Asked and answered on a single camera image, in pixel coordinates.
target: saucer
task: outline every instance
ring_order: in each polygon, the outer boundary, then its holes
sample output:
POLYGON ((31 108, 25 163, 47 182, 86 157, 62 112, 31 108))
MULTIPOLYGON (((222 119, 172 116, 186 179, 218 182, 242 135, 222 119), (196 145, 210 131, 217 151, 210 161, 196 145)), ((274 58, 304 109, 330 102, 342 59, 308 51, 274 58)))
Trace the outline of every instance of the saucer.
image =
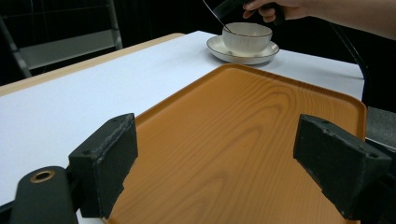
POLYGON ((271 41, 265 50, 263 50, 261 53, 255 56, 251 56, 251 57, 235 56, 224 46, 221 35, 211 37, 206 41, 206 44, 213 55, 228 63, 241 63, 241 64, 265 63, 273 60, 276 54, 279 52, 279 46, 271 41))

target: orange tray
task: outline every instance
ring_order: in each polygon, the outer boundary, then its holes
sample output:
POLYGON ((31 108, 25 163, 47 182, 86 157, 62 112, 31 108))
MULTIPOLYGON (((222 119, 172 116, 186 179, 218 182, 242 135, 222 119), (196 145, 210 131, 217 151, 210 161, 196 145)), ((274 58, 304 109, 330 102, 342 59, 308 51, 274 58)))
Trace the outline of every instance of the orange tray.
POLYGON ((217 68, 136 118, 139 157, 107 222, 347 223, 292 157, 302 113, 364 138, 355 98, 217 68))

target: white surface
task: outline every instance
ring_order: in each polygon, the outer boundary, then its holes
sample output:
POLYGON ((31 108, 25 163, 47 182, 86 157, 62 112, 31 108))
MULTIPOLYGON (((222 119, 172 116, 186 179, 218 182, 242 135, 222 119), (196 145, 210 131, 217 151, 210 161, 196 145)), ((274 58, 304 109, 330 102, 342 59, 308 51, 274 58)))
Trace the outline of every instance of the white surface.
POLYGON ((210 52, 217 58, 222 59, 228 63, 241 63, 241 64, 258 64, 266 63, 273 60, 279 52, 279 46, 270 42, 265 50, 252 57, 235 56, 224 45, 221 35, 216 35, 209 38, 206 42, 210 52))
MULTIPOLYGON (((0 204, 14 199, 18 181, 35 169, 66 167, 68 155, 107 120, 136 116, 224 61, 195 32, 113 61, 0 97, 0 204)), ((253 65, 285 77, 361 98, 356 64, 281 50, 253 65)), ((99 219, 82 219, 80 223, 99 219)))

